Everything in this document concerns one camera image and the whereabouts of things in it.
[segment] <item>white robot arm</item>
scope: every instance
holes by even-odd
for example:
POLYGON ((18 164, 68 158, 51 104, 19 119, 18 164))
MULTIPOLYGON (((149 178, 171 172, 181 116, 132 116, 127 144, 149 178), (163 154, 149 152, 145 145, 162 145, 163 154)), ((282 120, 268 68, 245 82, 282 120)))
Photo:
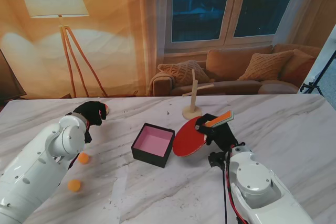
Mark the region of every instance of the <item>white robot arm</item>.
POLYGON ((78 107, 84 113, 66 115, 45 127, 6 167, 0 177, 1 224, 23 223, 56 191, 83 150, 89 125, 100 125, 106 118, 101 104, 84 103, 78 107))
POLYGON ((255 161, 247 146, 232 149, 229 182, 235 208, 247 223, 314 223, 275 173, 255 161))

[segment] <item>ping pong paddle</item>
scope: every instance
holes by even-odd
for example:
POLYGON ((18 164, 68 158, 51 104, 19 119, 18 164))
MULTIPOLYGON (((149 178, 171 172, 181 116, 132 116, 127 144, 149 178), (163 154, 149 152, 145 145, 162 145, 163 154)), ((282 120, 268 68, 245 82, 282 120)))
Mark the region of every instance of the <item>ping pong paddle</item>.
POLYGON ((199 118, 200 116, 189 120, 178 131, 173 143, 173 152, 176 156, 189 156, 205 144, 204 134, 195 129, 199 118))
MULTIPOLYGON (((173 152, 176 156, 189 156, 198 151, 206 143, 206 136, 195 129, 196 121, 199 118, 200 116, 189 120, 178 131, 173 143, 173 152)), ((205 126, 216 127, 232 119, 233 112, 230 110, 214 120, 205 123, 205 126)))

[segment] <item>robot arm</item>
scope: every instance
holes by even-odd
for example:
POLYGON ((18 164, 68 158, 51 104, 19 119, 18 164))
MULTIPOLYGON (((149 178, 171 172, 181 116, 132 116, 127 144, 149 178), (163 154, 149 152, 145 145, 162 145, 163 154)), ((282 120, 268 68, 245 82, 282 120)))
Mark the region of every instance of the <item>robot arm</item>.
POLYGON ((217 127, 204 126, 204 122, 214 118, 204 115, 198 119, 195 128, 207 134, 207 144, 215 141, 222 150, 211 153, 208 160, 211 167, 218 166, 223 171, 223 184, 225 181, 228 184, 229 200, 238 223, 313 224, 275 173, 256 161, 256 156, 245 143, 238 143, 227 123, 217 127))
POLYGON ((45 127, 25 146, 0 177, 1 224, 23 223, 56 191, 90 141, 86 140, 89 126, 100 125, 105 118, 104 104, 86 102, 45 127))
POLYGON ((313 224, 275 173, 255 160, 247 146, 232 149, 228 178, 242 218, 250 224, 313 224))

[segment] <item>window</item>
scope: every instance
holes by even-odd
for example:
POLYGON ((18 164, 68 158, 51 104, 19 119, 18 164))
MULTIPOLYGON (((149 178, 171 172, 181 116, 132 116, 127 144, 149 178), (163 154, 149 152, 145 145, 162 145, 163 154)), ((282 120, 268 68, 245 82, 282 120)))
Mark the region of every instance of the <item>window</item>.
POLYGON ((290 0, 167 0, 166 48, 271 42, 290 0))

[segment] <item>red paddle rubber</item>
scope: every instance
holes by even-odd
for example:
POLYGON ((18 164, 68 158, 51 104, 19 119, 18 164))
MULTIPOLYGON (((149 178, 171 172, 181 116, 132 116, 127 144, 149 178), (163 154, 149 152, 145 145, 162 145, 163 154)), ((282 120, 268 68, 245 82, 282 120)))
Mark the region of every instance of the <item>red paddle rubber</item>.
POLYGON ((195 129, 196 121, 199 118, 200 116, 191 119, 178 131, 173 143, 173 151, 176 156, 189 156, 205 144, 204 134, 195 129))

